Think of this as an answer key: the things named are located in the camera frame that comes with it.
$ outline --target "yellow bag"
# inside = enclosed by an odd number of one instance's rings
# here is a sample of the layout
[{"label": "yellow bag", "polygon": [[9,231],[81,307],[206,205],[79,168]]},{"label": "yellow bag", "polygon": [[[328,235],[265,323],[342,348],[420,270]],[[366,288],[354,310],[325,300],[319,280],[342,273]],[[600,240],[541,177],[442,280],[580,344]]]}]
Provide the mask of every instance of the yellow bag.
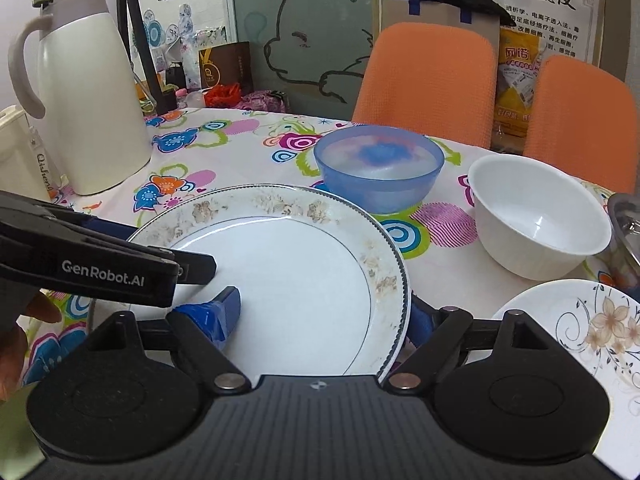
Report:
[{"label": "yellow bag", "polygon": [[542,62],[542,38],[508,28],[500,29],[494,129],[526,137],[533,89]]}]

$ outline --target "finger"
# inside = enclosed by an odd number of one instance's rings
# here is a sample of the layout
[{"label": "finger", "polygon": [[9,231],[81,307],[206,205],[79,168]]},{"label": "finger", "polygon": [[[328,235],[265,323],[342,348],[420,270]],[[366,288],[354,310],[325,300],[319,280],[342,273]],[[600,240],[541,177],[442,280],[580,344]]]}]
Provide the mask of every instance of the finger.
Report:
[{"label": "finger", "polygon": [[62,319],[58,307],[49,301],[44,294],[38,292],[24,312],[25,316],[34,317],[45,323],[57,323]]},{"label": "finger", "polygon": [[27,346],[27,336],[18,325],[14,325],[0,342],[1,400],[8,400],[18,385]]}]

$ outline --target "table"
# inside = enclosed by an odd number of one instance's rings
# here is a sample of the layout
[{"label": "table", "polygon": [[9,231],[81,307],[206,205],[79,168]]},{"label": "table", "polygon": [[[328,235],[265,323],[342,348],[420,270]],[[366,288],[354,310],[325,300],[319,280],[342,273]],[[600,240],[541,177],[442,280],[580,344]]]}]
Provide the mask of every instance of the table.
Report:
[{"label": "table", "polygon": [[[194,196],[241,184],[297,184],[323,188],[313,145],[353,123],[243,110],[176,110],[147,120],[150,162],[119,186],[93,196],[63,187],[55,203],[125,224],[142,226],[158,213]],[[473,161],[490,153],[434,139],[446,162],[428,197],[390,216],[377,216],[406,260],[414,292],[435,308],[457,305],[491,317],[511,298],[536,284],[505,270],[478,241],[473,197],[466,179]],[[582,183],[606,208],[611,192]],[[611,283],[606,264],[589,258],[571,277]],[[51,293],[63,320],[56,325],[22,318],[30,352],[24,383],[40,380],[86,335],[89,300]],[[110,312],[98,302],[95,321]]]}]

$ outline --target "blue bowl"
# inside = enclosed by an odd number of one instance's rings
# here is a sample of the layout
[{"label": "blue bowl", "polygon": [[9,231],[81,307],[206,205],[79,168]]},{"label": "blue bowl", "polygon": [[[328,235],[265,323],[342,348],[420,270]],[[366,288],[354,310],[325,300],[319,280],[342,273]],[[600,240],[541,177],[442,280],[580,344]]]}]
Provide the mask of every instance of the blue bowl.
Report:
[{"label": "blue bowl", "polygon": [[444,153],[431,139],[389,126],[336,130],[316,143],[314,156],[331,193],[373,214],[420,202],[444,165]]}]

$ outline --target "orange chair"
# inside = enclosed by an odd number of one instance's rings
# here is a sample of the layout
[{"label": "orange chair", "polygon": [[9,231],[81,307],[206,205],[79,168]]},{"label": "orange chair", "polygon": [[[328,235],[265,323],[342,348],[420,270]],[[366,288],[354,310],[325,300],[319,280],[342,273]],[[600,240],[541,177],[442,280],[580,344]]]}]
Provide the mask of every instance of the orange chair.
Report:
[{"label": "orange chair", "polygon": [[493,47],[479,34],[396,23],[373,47],[353,121],[488,148],[496,63]]},{"label": "orange chair", "polygon": [[550,57],[538,74],[524,155],[614,192],[633,193],[638,115],[631,92],[593,65]]}]

